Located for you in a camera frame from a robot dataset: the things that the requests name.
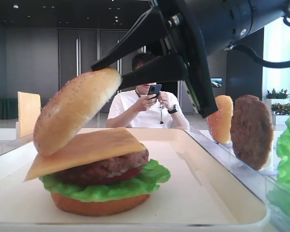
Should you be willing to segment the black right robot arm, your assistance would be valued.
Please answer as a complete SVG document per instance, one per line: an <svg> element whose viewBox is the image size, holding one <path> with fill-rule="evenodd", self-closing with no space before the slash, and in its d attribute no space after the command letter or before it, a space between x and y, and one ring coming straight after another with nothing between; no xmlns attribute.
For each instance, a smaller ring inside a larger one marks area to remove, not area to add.
<svg viewBox="0 0 290 232"><path fill-rule="evenodd" d="M124 75L121 88L183 80L194 108L207 117L218 109L207 64L211 53L237 49L264 67L290 67L290 61L265 61L237 44L280 17L290 18L290 0L159 0L118 44L116 55L161 38L168 38L172 52Z"/></svg>

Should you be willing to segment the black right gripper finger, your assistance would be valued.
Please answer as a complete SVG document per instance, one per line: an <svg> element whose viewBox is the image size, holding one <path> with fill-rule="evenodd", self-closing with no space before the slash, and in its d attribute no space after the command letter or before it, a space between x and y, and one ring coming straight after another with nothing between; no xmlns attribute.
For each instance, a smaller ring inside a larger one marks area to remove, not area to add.
<svg viewBox="0 0 290 232"><path fill-rule="evenodd" d="M122 76L121 89L154 82L180 81L188 77L188 70L179 54L159 56L140 68Z"/></svg>
<svg viewBox="0 0 290 232"><path fill-rule="evenodd" d="M93 71L104 69L129 53L166 36L164 18L158 6L143 13L122 40L103 58L96 61Z"/></svg>

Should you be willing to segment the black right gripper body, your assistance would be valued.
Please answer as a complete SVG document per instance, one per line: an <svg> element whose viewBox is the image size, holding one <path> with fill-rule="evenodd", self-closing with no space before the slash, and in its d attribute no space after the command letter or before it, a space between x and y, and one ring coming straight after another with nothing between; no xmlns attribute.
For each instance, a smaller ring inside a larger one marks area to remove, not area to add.
<svg viewBox="0 0 290 232"><path fill-rule="evenodd" d="M171 50L187 69L183 81L194 110L203 118L218 110L212 90L207 57L231 48L251 29L248 0L152 0L166 24Z"/></svg>

